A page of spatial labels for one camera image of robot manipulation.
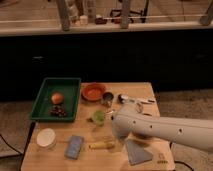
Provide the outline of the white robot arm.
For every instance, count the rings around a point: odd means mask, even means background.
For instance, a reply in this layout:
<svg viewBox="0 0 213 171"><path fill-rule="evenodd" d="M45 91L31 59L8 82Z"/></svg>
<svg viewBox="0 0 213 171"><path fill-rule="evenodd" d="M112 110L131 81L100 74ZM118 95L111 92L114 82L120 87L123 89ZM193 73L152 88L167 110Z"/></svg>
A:
<svg viewBox="0 0 213 171"><path fill-rule="evenodd" d="M117 138L134 133L213 153L213 120L146 115L138 103L126 102L112 115L112 129Z"/></svg>

